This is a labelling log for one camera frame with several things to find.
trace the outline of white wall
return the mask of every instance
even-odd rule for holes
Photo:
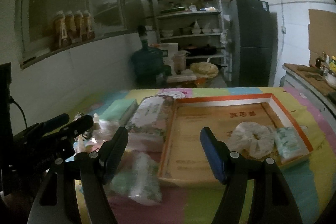
[[[134,87],[129,58],[141,47],[137,33],[84,44],[21,70],[14,12],[15,0],[0,0],[0,64],[12,63],[10,92],[28,125],[68,111],[93,92]],[[154,41],[155,32],[150,32],[149,42]],[[24,129],[23,118],[15,105],[10,113],[15,134]]]
[[[265,0],[269,3],[270,12],[278,22],[278,58],[281,53],[283,34],[281,32],[282,9],[281,0]],[[274,77],[274,86],[279,86],[280,79],[285,75],[284,63],[309,64],[310,51],[308,49],[309,9],[328,10],[336,12],[334,0],[283,0],[283,16],[286,34],[284,37],[283,52]]]

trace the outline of yellow bottle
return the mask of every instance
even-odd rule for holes
[[[336,57],[333,56],[330,60],[330,63],[329,63],[329,67],[330,69],[336,73]]]

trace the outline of dark gray refrigerator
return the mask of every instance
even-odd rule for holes
[[[268,86],[272,31],[268,3],[231,0],[232,75],[229,86]]]

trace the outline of refrigerator label sticker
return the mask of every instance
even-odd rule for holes
[[[264,10],[267,11],[267,3],[265,1],[262,2],[262,6],[263,6]]]

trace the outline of colorful tablecloth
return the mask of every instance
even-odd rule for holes
[[[69,114],[77,111],[88,114],[102,113],[114,100],[144,97],[167,90],[131,90],[111,94],[95,94],[87,97]],[[311,224],[328,204],[336,189],[336,134],[312,103],[295,88],[225,88],[186,89],[185,96],[224,96],[239,94],[273,93],[291,112],[300,126],[307,128],[307,137],[314,151],[309,160],[302,162],[283,174],[292,190],[304,224]],[[240,223],[246,223],[252,200],[253,181],[248,182],[246,198]],[[115,196],[110,205],[120,224],[201,224],[211,223],[221,201],[223,189],[162,188],[162,203],[147,207]],[[89,223],[84,199],[78,195],[83,223]]]

